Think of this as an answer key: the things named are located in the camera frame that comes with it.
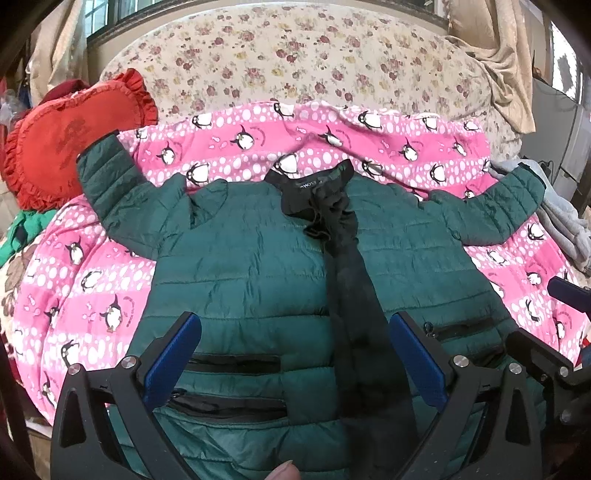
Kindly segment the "operator thumb tip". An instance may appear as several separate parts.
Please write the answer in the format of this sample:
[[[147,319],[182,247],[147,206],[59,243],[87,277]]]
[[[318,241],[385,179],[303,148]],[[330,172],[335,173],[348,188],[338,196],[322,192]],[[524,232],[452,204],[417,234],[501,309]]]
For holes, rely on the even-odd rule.
[[[283,462],[273,469],[264,480],[300,480],[301,472],[291,460]]]

